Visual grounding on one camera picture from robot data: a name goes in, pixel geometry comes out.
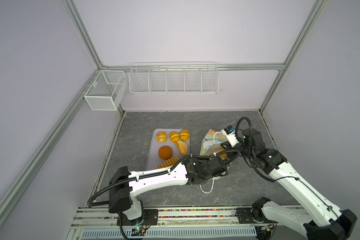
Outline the oval sesame bread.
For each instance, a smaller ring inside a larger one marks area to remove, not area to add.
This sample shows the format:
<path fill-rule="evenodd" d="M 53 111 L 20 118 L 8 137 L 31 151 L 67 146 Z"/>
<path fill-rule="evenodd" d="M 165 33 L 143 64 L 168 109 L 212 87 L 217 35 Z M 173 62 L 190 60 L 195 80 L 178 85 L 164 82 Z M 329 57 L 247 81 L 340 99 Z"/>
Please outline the oval sesame bread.
<path fill-rule="evenodd" d="M 181 155 L 185 156 L 188 153 L 188 145 L 182 140 L 176 141 L 176 146 Z"/>

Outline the floral paper bag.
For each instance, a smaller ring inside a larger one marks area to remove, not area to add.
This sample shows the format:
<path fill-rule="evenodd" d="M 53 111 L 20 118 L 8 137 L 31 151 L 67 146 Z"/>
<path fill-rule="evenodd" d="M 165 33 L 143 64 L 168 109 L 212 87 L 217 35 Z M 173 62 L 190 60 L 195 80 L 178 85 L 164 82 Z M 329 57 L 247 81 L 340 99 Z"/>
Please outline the floral paper bag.
<path fill-rule="evenodd" d="M 222 152 L 224 149 L 220 144 L 227 140 L 222 131 L 210 129 L 202 140 L 200 155 L 209 156 Z"/>

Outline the ridged spiral bread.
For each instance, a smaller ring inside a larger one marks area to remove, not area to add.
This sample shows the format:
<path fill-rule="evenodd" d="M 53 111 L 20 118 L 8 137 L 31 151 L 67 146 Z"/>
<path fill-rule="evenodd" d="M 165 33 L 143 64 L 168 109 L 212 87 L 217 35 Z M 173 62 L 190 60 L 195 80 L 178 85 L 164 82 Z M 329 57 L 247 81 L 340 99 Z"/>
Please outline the ridged spiral bread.
<path fill-rule="evenodd" d="M 157 166 L 157 169 L 162 169 L 162 168 L 167 168 L 167 167 L 171 167 L 174 164 L 176 164 L 179 161 L 178 157 L 172 157 L 169 158 L 168 160 L 165 160 L 164 162 L 162 162 L 160 165 Z"/>

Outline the round brown bun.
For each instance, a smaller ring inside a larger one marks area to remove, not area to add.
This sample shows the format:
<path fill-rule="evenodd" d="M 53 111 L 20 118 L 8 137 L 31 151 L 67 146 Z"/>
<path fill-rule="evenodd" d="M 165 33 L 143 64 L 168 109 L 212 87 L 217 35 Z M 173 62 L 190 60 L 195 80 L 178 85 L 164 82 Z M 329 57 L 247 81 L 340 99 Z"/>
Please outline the round brown bun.
<path fill-rule="evenodd" d="M 173 150 L 169 146 L 162 146 L 158 150 L 158 156 L 161 160 L 168 160 L 173 156 Z"/>

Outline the yellow twisted bread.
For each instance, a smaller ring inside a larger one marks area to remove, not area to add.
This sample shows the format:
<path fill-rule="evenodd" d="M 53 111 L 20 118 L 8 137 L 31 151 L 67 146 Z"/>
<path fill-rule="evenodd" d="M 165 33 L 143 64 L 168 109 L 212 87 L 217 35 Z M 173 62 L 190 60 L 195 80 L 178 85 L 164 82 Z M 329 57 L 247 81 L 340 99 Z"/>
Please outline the yellow twisted bread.
<path fill-rule="evenodd" d="M 180 139 L 186 142 L 190 138 L 190 132 L 188 130 L 182 130 L 180 133 Z"/>
<path fill-rule="evenodd" d="M 171 132 L 169 134 L 169 138 L 171 140 L 172 143 L 176 143 L 177 141 L 180 140 L 180 134 L 177 132 Z"/>

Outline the round sesame bun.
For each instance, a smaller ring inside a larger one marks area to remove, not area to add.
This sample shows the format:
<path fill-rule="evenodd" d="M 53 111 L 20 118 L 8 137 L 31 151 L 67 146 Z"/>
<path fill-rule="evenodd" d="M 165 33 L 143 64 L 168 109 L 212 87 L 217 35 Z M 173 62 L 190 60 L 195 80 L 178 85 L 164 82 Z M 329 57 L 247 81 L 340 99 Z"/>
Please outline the round sesame bun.
<path fill-rule="evenodd" d="M 167 141 L 167 134 L 165 132 L 159 132 L 156 139 L 159 143 L 165 143 Z"/>

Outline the long golden pastry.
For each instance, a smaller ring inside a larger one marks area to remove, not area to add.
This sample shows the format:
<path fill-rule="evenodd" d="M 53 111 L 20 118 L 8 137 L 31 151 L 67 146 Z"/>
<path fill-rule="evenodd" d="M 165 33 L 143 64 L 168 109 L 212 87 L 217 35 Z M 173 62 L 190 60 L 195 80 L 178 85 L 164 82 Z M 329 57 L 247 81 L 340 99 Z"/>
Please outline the long golden pastry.
<path fill-rule="evenodd" d="M 225 150 L 220 151 L 219 154 L 219 157 L 223 160 L 228 158 Z"/>

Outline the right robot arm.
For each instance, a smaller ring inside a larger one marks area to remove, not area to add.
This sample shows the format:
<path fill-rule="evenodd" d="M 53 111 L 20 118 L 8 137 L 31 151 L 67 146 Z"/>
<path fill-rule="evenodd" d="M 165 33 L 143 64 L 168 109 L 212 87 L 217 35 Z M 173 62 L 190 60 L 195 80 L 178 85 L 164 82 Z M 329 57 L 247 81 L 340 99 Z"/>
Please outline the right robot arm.
<path fill-rule="evenodd" d="M 242 133 L 243 139 L 239 140 L 232 126 L 224 128 L 222 134 L 227 142 L 222 147 L 241 151 L 256 172 L 263 170 L 263 179 L 279 183 L 302 206 L 293 211 L 262 197 L 252 205 L 255 222 L 275 221 L 308 240 L 346 240 L 351 236 L 357 221 L 351 210 L 333 204 L 307 183 L 279 151 L 266 148 L 259 131 L 246 129 Z"/>

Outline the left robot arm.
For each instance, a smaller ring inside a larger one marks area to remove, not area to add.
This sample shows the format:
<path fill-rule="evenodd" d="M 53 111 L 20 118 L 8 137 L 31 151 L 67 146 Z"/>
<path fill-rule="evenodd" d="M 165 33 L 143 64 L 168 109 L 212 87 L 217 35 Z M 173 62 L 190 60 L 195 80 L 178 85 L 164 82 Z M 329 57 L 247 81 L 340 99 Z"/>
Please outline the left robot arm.
<path fill-rule="evenodd" d="M 182 157 L 171 167 L 145 172 L 120 168 L 111 183 L 90 196 L 87 207 L 109 206 L 109 213 L 124 215 L 129 221 L 142 219 L 144 207 L 137 196 L 164 187 L 200 185 L 220 177 L 229 163 L 219 155 Z"/>

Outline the lavender tray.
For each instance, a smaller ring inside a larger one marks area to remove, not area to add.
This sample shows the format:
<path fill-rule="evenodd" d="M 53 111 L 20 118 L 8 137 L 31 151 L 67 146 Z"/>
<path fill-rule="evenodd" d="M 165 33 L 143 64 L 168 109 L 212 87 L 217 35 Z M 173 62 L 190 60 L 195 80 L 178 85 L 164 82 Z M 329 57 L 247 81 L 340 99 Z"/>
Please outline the lavender tray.
<path fill-rule="evenodd" d="M 170 167 L 190 153 L 190 132 L 186 129 L 155 129 L 145 170 Z"/>

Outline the white mesh box basket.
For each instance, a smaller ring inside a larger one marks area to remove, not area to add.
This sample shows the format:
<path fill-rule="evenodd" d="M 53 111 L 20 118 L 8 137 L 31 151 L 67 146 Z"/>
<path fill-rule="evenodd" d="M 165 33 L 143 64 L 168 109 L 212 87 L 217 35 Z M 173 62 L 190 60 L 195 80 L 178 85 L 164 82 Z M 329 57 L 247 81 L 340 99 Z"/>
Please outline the white mesh box basket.
<path fill-rule="evenodd" d="M 84 97 L 94 111 L 117 111 L 127 86 L 124 71 L 101 70 Z"/>

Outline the aluminium front rail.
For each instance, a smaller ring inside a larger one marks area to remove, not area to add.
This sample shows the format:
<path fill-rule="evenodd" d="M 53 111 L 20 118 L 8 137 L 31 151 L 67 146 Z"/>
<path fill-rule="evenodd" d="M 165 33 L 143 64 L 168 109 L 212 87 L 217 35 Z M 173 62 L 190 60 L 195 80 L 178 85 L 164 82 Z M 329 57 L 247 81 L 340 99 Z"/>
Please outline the aluminium front rail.
<path fill-rule="evenodd" d="M 257 223 L 250 218 L 251 209 L 251 206 L 145 207 L 144 218 L 136 224 L 151 228 L 263 226 L 272 222 L 277 227 L 286 225 L 276 219 Z M 110 229 L 118 223 L 118 215 L 109 213 L 107 208 L 83 208 L 77 210 L 70 229 Z"/>

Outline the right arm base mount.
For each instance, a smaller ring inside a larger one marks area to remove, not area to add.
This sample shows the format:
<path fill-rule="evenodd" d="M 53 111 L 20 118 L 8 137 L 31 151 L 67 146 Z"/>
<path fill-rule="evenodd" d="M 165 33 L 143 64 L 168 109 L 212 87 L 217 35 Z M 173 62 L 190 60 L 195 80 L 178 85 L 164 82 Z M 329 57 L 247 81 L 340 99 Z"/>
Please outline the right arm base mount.
<path fill-rule="evenodd" d="M 260 210 L 253 209 L 252 207 L 236 208 L 235 216 L 238 218 L 240 224 L 277 224 L 278 223 L 266 219 Z"/>

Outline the aluminium frame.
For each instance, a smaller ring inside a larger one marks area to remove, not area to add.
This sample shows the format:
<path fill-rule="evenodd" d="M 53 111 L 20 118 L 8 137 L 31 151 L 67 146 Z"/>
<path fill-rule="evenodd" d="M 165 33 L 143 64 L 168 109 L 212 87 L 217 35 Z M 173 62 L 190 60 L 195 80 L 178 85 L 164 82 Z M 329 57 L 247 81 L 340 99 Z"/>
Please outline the aluminium frame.
<path fill-rule="evenodd" d="M 315 1 L 312 9 L 304 22 L 304 25 L 298 34 L 294 45 L 291 48 L 286 60 L 282 64 L 227 64 L 219 67 L 220 71 L 249 71 L 249 70 L 278 70 L 278 75 L 273 82 L 269 92 L 267 93 L 261 107 L 260 114 L 265 112 L 273 95 L 275 94 L 279 84 L 288 72 L 290 66 L 304 45 L 306 39 L 314 28 L 319 16 L 326 8 L 328 1 Z M 112 67 L 104 66 L 101 63 L 99 55 L 94 47 L 94 44 L 88 34 L 88 31 L 83 23 L 83 20 L 78 12 L 78 8 L 74 1 L 62 1 L 74 28 L 76 29 L 82 43 L 84 44 L 91 60 L 95 65 L 95 73 L 101 70 L 111 70 Z M 36 152 L 32 155 L 26 166 L 23 168 L 19 176 L 13 182 L 8 191 L 0 200 L 0 229 L 15 209 L 16 205 L 24 195 L 29 185 L 32 183 L 47 158 L 55 148 L 56 144 L 63 136 L 64 132 L 76 116 L 84 103 L 84 93 L 79 93 L 71 102 L 70 106 L 65 110 L 58 122 L 48 133 L 47 137 L 42 141 Z"/>

